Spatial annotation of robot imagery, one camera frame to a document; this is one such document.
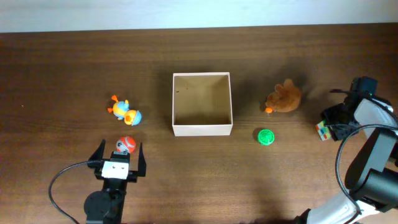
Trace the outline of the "colourful puzzle cube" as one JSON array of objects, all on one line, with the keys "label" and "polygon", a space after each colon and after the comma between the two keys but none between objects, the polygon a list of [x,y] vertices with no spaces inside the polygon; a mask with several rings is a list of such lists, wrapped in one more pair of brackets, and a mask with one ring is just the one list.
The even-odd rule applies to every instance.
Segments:
[{"label": "colourful puzzle cube", "polygon": [[317,130],[317,132],[318,132],[318,134],[319,134],[319,136],[320,136],[320,139],[321,139],[322,141],[326,141],[326,140],[332,139],[330,130],[329,130],[329,128],[327,127],[325,121],[319,122],[319,123],[315,126],[315,128],[316,128],[316,130]]}]

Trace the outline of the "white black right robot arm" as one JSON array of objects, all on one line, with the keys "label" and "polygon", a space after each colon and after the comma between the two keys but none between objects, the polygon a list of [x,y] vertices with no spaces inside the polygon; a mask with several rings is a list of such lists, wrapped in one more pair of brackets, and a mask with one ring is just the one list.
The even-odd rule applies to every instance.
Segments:
[{"label": "white black right robot arm", "polygon": [[[358,220],[397,208],[397,172],[386,168],[397,163],[397,116],[391,103],[376,95],[377,80],[355,78],[344,102],[323,110],[316,125],[322,140],[341,144],[335,159],[338,195],[318,208],[294,218],[300,224],[357,223]],[[340,176],[340,159],[349,138],[363,131],[363,147]]]}]

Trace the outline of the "brown plush chicken toy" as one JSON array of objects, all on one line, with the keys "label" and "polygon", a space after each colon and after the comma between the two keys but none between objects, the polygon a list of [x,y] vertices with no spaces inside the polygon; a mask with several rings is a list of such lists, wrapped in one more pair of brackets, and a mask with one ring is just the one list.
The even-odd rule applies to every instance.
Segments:
[{"label": "brown plush chicken toy", "polygon": [[288,113],[296,110],[302,99],[302,91],[295,86],[292,79],[285,79],[282,84],[276,84],[265,102],[265,112]]}]

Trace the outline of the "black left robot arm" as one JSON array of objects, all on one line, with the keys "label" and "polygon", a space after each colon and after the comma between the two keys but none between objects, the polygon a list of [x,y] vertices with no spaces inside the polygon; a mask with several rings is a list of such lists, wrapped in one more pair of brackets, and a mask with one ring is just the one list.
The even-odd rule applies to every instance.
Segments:
[{"label": "black left robot arm", "polygon": [[98,180],[103,181],[100,191],[87,196],[84,203],[87,224],[121,223],[127,184],[136,183],[146,176],[146,160],[143,145],[139,146],[137,170],[131,170],[128,152],[114,151],[109,159],[103,157],[106,141],[88,159],[88,167],[94,170]]}]

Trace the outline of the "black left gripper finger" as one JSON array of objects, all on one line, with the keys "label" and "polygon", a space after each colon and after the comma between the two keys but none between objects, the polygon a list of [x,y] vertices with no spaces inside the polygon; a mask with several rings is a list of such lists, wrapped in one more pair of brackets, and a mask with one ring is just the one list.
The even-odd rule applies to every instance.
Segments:
[{"label": "black left gripper finger", "polygon": [[90,156],[89,161],[101,161],[103,159],[106,140],[103,139],[98,146],[97,150]]},{"label": "black left gripper finger", "polygon": [[138,177],[145,177],[146,176],[146,160],[144,157],[144,151],[143,151],[143,143],[140,144],[139,148],[139,157],[138,157],[138,164],[137,164],[137,176]]}]

